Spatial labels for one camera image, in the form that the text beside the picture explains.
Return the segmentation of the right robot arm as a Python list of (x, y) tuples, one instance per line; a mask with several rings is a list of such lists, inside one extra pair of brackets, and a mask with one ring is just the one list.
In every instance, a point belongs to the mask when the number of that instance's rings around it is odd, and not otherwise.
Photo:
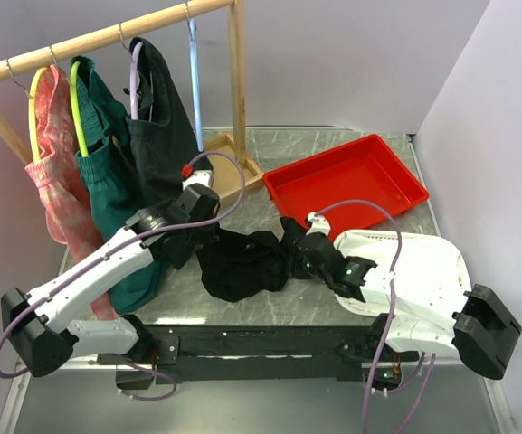
[(489, 287), (471, 284), (461, 252), (438, 236), (314, 232), (298, 245), (301, 268), (338, 303), (374, 319), (367, 350), (377, 360), (414, 351), (455, 357), (491, 380), (504, 377), (522, 327)]

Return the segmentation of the pink patterned shorts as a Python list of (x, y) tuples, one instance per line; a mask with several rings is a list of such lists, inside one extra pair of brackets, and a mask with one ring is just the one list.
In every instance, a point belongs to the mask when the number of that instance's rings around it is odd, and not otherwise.
[(65, 73), (54, 65), (39, 80), (36, 117), (41, 160), (29, 163), (25, 171), (39, 194), (49, 234), (80, 262), (104, 240), (92, 220), (90, 196), (75, 158), (79, 146), (70, 85)]

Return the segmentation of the black shorts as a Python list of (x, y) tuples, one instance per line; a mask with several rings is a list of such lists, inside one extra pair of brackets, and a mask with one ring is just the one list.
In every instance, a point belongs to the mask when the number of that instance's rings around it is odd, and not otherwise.
[(196, 252), (209, 295), (235, 303), (263, 290), (279, 292), (290, 278), (307, 278), (297, 248), (307, 229), (291, 217), (281, 217), (280, 224), (281, 238), (272, 231), (218, 229), (217, 240)]

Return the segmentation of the wooden clothes rack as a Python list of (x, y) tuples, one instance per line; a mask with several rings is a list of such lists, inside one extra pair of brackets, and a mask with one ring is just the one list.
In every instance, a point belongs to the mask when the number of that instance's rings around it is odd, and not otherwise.
[[(243, 5), (243, 1), (189, 1), (151, 14), (144, 14), (121, 24), (114, 24), (48, 47), (1, 60), (0, 82), (12, 80), (19, 75), (48, 66), (55, 59), (59, 61), (69, 60), (77, 55), (103, 49), (117, 42), (183, 22), (188, 18), (196, 18), (199, 15), (227, 8), (233, 131), (222, 133), (206, 141), (204, 148), (209, 151), (227, 150), (231, 156), (234, 156), (244, 172), (244, 192), (253, 193), (262, 188), (263, 172), (247, 152), (246, 146), (246, 68)], [(1, 112), (0, 137), (22, 165), (27, 165), (33, 160), (32, 151), (28, 149), (28, 146), (6, 121)]]

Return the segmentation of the lime green hanger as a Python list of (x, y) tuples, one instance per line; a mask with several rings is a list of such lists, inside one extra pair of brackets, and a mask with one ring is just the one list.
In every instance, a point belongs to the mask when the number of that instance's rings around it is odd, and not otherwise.
[(73, 124), (75, 127), (79, 150), (83, 157), (87, 157), (89, 155), (89, 151), (88, 151), (87, 142), (86, 142), (85, 134), (84, 134), (82, 123), (81, 123), (81, 112), (80, 112), (80, 107), (79, 107), (78, 91), (77, 91), (78, 70), (79, 70), (80, 65), (81, 65), (81, 62), (76, 61), (71, 66), (70, 78), (69, 78), (70, 101), (71, 101), (71, 112), (72, 112), (72, 117), (73, 117)]

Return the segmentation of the teal green shorts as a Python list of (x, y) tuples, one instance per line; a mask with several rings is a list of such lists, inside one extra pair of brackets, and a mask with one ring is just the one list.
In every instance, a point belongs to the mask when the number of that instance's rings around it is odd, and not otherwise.
[(136, 211), (147, 206), (138, 181), (125, 106), (116, 100), (85, 56), (77, 66), (76, 90), (81, 127), (88, 154), (76, 154), (81, 179), (90, 195), (91, 215), (104, 240), (109, 240)]

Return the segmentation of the light blue hanger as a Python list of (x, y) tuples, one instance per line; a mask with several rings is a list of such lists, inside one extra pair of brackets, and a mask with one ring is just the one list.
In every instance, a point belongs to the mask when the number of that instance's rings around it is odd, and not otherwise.
[(201, 119), (201, 100), (200, 100), (200, 80), (198, 68), (198, 52), (196, 39), (196, 24), (195, 19), (188, 20), (189, 29), (189, 51), (191, 62), (191, 80), (193, 93), (193, 107), (195, 116), (195, 134), (197, 147), (200, 152), (204, 151), (203, 127)]

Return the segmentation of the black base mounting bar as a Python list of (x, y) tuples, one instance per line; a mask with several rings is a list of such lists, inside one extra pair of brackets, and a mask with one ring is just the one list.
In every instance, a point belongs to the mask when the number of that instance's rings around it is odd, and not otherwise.
[(334, 378), (360, 382), (377, 325), (149, 325), (125, 359), (177, 382)]

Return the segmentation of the dark green shorts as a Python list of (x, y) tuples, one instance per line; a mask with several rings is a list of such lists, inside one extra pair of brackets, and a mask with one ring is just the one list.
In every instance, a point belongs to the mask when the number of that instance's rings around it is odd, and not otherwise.
[(200, 154), (196, 135), (163, 55), (141, 37), (131, 41), (131, 51), (139, 40), (147, 48), (154, 104), (150, 121), (133, 120), (130, 113), (126, 118), (140, 190), (147, 204), (128, 220), (136, 233), (179, 225), (166, 219), (166, 210), (184, 191), (183, 167), (212, 170), (206, 156), (194, 161)]

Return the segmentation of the red plastic tray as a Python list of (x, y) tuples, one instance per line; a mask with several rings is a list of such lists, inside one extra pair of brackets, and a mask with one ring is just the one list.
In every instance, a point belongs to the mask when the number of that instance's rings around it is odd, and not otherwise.
[(311, 212), (345, 200), (367, 200), (396, 217), (430, 197), (378, 135), (274, 169), (264, 174), (263, 182), (280, 213), (304, 227)]

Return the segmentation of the white perforated laundry basket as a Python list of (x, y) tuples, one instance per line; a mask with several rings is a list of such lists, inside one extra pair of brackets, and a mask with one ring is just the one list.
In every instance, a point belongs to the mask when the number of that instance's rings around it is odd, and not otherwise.
[(346, 310), (362, 316), (386, 313), (394, 285), (395, 311), (416, 316), (446, 329), (453, 314), (467, 302), (470, 277), (455, 245), (438, 236), (393, 231), (351, 230), (337, 236), (334, 246), (346, 257), (373, 260), (365, 275), (363, 301), (337, 297)]

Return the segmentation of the lilac hanger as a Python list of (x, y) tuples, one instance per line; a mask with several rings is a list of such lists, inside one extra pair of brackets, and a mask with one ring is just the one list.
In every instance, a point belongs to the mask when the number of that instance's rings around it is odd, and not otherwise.
[(150, 121), (154, 104), (153, 79), (148, 66), (147, 48), (137, 41), (131, 53), (129, 77), (130, 118)]

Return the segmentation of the yellow hanger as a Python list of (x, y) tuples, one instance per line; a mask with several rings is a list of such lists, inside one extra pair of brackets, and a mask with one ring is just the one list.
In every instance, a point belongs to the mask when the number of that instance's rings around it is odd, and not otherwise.
[(48, 66), (40, 68), (35, 72), (31, 85), (30, 85), (30, 89), (29, 89), (28, 129), (29, 129), (30, 148), (31, 148), (31, 153), (32, 153), (34, 163), (37, 163), (41, 160), (40, 147), (39, 147), (38, 136), (37, 136), (36, 96), (37, 96), (39, 80), (47, 70), (49, 70)]

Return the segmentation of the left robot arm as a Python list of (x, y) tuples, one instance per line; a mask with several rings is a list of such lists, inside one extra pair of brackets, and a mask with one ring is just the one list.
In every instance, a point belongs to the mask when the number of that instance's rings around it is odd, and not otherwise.
[(119, 354), (131, 363), (150, 358), (157, 346), (133, 315), (80, 321), (81, 310), (132, 273), (160, 259), (182, 268), (194, 247), (214, 237), (219, 196), (203, 184), (190, 184), (172, 201), (139, 210), (86, 259), (54, 280), (1, 298), (2, 325), (27, 371), (44, 377), (72, 358)]

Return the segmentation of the aluminium rail frame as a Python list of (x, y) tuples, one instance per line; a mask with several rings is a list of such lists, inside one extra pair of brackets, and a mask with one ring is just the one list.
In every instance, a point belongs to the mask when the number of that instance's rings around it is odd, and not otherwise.
[(158, 402), (119, 395), (110, 368), (75, 362), (13, 382), (1, 433), (512, 433), (501, 389), (438, 362), (405, 389), (375, 396), (332, 379), (186, 382)]

